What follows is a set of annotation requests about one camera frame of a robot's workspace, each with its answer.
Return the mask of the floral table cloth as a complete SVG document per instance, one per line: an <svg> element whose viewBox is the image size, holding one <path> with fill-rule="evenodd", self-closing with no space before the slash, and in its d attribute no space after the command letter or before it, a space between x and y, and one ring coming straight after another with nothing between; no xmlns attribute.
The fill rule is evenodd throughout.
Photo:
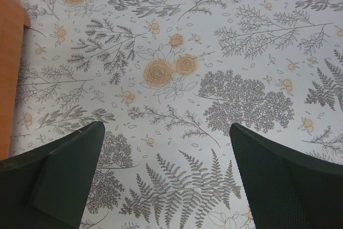
<svg viewBox="0 0 343 229"><path fill-rule="evenodd" d="M254 228L239 123L342 164L342 0L20 0L10 154L106 133L81 228Z"/></svg>

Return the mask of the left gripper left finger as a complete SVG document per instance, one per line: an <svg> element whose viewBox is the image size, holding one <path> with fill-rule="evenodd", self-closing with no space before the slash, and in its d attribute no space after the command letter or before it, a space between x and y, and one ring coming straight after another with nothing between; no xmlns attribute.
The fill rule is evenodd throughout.
<svg viewBox="0 0 343 229"><path fill-rule="evenodd" d="M1 161L1 228L79 228L105 136L92 122Z"/></svg>

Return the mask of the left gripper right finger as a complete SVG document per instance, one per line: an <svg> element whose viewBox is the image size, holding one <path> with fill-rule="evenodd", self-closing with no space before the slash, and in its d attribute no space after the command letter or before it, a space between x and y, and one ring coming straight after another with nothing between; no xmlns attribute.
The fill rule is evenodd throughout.
<svg viewBox="0 0 343 229"><path fill-rule="evenodd" d="M238 123L229 135L256 228L342 228L342 165Z"/></svg>

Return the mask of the orange plastic tub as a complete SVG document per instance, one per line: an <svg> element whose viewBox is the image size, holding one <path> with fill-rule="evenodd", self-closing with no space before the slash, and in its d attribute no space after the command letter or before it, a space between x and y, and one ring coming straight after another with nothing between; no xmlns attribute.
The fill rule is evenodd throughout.
<svg viewBox="0 0 343 229"><path fill-rule="evenodd" d="M20 0L1 0L1 160L8 158L25 27L31 26Z"/></svg>

